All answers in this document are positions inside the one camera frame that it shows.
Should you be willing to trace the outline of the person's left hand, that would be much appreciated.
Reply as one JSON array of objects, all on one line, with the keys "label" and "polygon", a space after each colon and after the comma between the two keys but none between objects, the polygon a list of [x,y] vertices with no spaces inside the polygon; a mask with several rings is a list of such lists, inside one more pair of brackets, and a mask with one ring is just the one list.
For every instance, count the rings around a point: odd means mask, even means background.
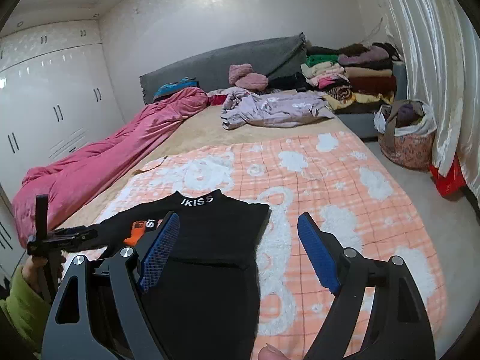
[{"label": "person's left hand", "polygon": [[38,281],[38,272],[48,263],[48,260],[43,257],[29,256],[22,267],[22,276],[25,282],[36,293],[41,292],[40,284]]}]

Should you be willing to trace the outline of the person's right hand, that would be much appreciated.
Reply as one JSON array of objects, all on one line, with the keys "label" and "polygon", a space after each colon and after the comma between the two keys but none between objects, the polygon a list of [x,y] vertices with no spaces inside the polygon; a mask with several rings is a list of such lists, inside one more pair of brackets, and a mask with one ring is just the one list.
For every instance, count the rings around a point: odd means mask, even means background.
[{"label": "person's right hand", "polygon": [[274,346],[267,344],[258,353],[259,360],[289,360],[284,353]]}]

